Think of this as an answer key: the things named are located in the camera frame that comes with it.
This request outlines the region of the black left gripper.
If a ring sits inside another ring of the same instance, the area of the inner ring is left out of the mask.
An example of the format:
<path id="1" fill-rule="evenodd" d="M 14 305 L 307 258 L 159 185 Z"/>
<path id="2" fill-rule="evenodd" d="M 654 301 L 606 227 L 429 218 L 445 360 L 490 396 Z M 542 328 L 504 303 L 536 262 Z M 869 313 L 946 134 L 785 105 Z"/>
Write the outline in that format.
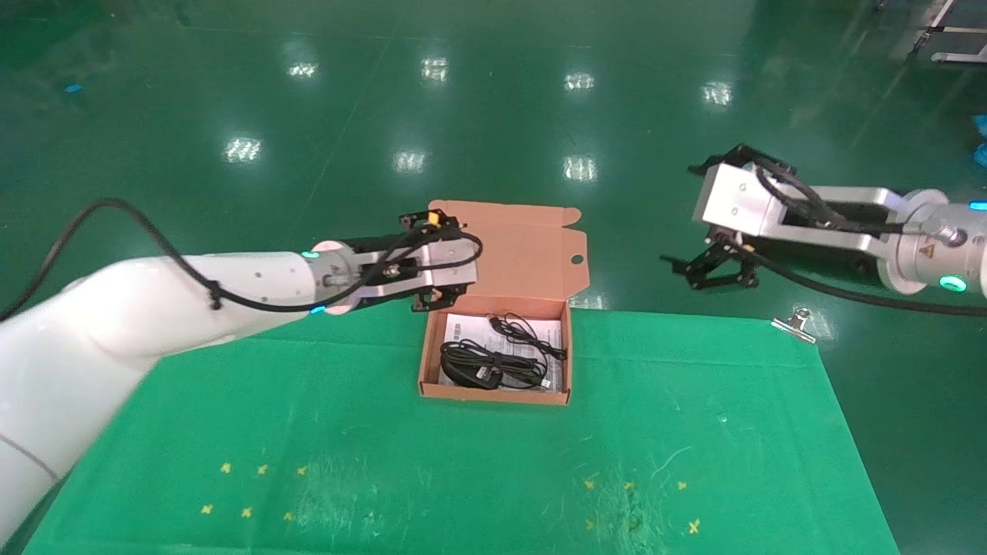
<path id="1" fill-rule="evenodd" d="M 399 217 L 404 233 L 345 240 L 343 253 L 355 283 L 339 300 L 341 309 L 364 309 L 391 300 L 410 300 L 416 313 L 440 311 L 455 305 L 469 284 L 426 286 L 424 241 L 454 241 L 464 235 L 458 219 L 441 210 L 410 212 Z"/>

